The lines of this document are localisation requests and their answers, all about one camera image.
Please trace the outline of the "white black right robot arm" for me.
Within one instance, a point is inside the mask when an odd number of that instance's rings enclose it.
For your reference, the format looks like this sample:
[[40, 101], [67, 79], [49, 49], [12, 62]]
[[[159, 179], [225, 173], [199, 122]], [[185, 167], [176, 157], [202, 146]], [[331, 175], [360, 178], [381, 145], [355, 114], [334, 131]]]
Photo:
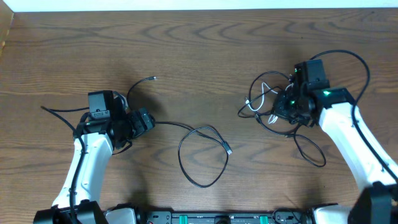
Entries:
[[358, 185], [354, 206], [323, 205], [312, 209], [313, 223], [397, 223], [397, 163], [363, 121], [345, 88], [281, 90], [272, 113], [290, 123], [313, 121], [340, 151]]

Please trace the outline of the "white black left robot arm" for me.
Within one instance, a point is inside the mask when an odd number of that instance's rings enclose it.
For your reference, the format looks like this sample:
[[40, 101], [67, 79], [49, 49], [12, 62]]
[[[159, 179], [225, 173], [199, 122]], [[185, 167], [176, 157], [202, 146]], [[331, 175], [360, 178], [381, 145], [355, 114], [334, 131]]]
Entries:
[[129, 149], [132, 140], [155, 126], [146, 109], [115, 118], [81, 121], [73, 128], [74, 155], [65, 183], [50, 209], [34, 223], [147, 223], [145, 212], [128, 203], [102, 211], [98, 204], [106, 166], [114, 150]]

